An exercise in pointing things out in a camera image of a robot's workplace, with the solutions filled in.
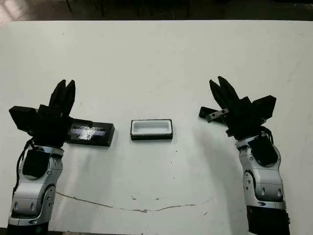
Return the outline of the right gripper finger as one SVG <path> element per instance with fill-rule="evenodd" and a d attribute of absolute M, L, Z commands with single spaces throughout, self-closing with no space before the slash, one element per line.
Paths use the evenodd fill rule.
<path fill-rule="evenodd" d="M 219 78 L 218 81 L 219 85 L 211 79 L 209 81 L 209 86 L 215 101 L 222 109 L 225 109 L 228 107 L 227 81 L 224 78 Z"/>
<path fill-rule="evenodd" d="M 218 81 L 220 83 L 218 104 L 221 107 L 228 107 L 230 103 L 240 101 L 235 89 L 225 78 L 218 76 Z"/>

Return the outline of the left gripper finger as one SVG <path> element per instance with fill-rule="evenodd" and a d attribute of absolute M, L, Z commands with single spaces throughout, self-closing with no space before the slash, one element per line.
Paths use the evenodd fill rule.
<path fill-rule="evenodd" d="M 67 92 L 66 81 L 63 79 L 57 84 L 54 91 L 52 92 L 48 106 L 64 109 L 64 100 L 66 97 L 66 92 Z"/>
<path fill-rule="evenodd" d="M 75 81 L 71 80 L 69 84 L 65 87 L 65 94 L 62 102 L 62 112 L 64 117 L 67 117 L 70 114 L 70 111 L 75 101 L 75 92 Z"/>

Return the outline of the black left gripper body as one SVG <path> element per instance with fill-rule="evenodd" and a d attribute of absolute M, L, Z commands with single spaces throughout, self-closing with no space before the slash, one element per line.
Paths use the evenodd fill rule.
<path fill-rule="evenodd" d="M 40 146 L 61 148 L 68 139 L 72 118 L 63 115 L 59 107 L 40 105 L 35 115 L 34 143 Z"/>

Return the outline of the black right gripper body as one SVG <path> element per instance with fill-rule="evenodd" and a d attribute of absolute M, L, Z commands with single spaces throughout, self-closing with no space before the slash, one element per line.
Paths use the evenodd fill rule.
<path fill-rule="evenodd" d="M 247 96 L 237 101 L 230 101 L 221 110 L 206 115 L 209 123 L 217 119 L 221 119 L 227 127 L 227 136 L 234 137 L 236 140 L 257 135 L 262 124 L 262 119 L 254 114 L 252 102 Z"/>

